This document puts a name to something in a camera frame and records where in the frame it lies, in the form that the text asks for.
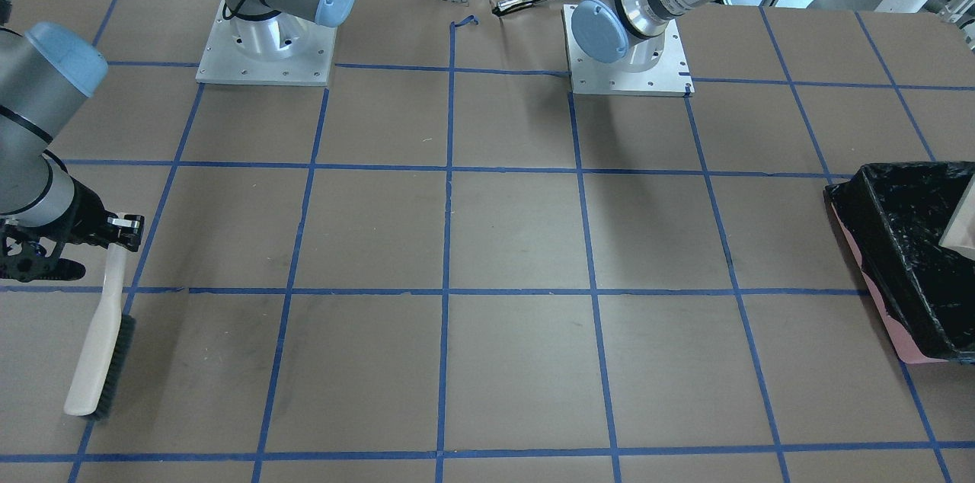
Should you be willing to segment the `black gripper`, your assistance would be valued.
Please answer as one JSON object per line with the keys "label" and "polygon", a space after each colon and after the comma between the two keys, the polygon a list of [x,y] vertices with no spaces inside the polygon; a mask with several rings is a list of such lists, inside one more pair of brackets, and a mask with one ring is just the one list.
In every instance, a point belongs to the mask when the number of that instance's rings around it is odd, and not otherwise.
{"label": "black gripper", "polygon": [[74,197],[69,208],[48,225],[29,227],[2,219],[2,279],[21,283],[80,280],[86,268],[62,256],[67,244],[118,245],[128,251],[142,247],[144,216],[107,213],[93,190],[77,180],[72,184]]}

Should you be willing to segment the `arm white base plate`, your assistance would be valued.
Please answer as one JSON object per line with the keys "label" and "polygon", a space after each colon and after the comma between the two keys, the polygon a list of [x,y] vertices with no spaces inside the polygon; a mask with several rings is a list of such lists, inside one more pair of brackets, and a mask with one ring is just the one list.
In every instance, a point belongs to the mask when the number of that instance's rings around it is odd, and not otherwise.
{"label": "arm white base plate", "polygon": [[196,80],[232,86],[327,87],[337,28],[289,14],[265,21],[226,19],[217,6]]}
{"label": "arm white base plate", "polygon": [[591,95],[656,95],[686,97],[695,88],[680,39],[678,22],[665,33],[637,43],[619,62],[597,62],[583,52],[571,32],[574,5],[564,5],[563,19],[572,91]]}

